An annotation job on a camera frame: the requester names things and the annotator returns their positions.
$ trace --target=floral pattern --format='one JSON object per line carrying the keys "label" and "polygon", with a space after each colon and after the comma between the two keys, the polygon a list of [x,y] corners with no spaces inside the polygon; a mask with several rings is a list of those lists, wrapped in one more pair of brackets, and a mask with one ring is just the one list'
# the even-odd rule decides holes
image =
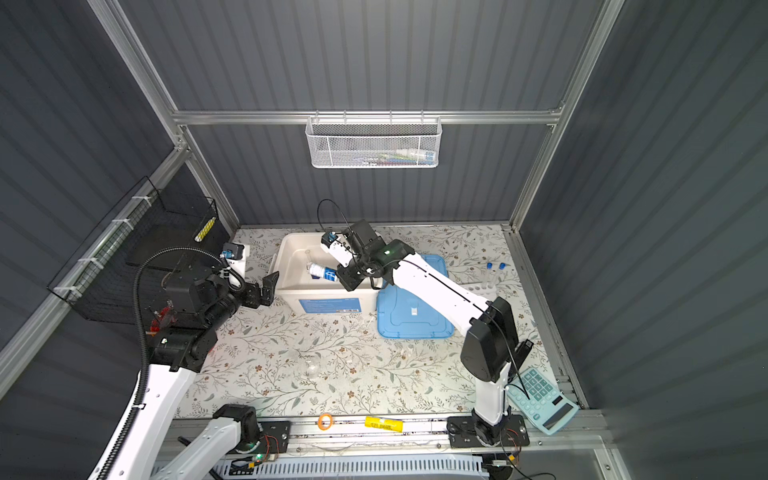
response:
{"label": "floral pattern", "polygon": [[[260,281],[280,241],[300,229],[239,230],[251,245],[246,278]],[[420,253],[445,258],[456,283],[480,281],[488,261],[509,267],[498,294],[515,312],[521,340],[534,349],[525,366],[554,382],[536,323],[500,226],[378,227]],[[376,315],[297,314],[279,297],[270,307],[241,308],[218,330],[219,340],[178,410],[179,418],[210,417],[225,403],[246,403],[260,416],[467,412],[475,380],[462,366],[462,338],[392,340]]]}

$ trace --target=tube in basket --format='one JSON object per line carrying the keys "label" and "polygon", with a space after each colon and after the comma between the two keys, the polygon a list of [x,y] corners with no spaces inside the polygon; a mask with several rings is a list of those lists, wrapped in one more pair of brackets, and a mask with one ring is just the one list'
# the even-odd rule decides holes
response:
{"label": "tube in basket", "polygon": [[336,271],[328,268],[327,266],[318,265],[317,263],[308,263],[306,265],[306,271],[308,271],[312,276],[324,278],[332,282],[338,281],[336,278]]}

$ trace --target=orange ring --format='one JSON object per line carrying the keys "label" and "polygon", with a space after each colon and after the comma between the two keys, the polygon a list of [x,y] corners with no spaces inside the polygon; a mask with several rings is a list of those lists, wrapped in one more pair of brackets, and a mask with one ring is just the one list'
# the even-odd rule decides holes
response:
{"label": "orange ring", "polygon": [[[328,417],[328,426],[323,425],[323,419]],[[320,430],[327,430],[333,426],[333,417],[330,413],[323,413],[318,419],[317,419],[317,428]]]}

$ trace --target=calculator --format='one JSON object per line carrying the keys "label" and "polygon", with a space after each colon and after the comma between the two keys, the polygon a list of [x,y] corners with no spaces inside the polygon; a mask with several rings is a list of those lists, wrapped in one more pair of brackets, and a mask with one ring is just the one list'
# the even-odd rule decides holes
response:
{"label": "calculator", "polygon": [[521,390],[512,386],[521,387],[517,377],[507,387],[507,399],[514,403],[542,432],[552,435],[563,428],[578,412],[578,405],[565,398],[563,392],[552,385],[537,369],[527,369],[521,372],[520,377],[525,382],[525,388],[531,399],[527,399]]}

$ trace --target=calculator screen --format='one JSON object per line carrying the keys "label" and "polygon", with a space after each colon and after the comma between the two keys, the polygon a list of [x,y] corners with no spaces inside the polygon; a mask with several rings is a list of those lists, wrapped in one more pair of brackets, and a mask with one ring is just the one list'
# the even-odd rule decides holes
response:
{"label": "calculator screen", "polygon": [[544,423],[544,428],[551,429],[555,423],[558,422],[561,418],[565,416],[566,413],[570,412],[573,409],[573,405],[570,403],[566,403],[563,405],[563,408],[559,409],[557,413],[555,413],[552,417],[550,417],[549,420],[547,420]]}

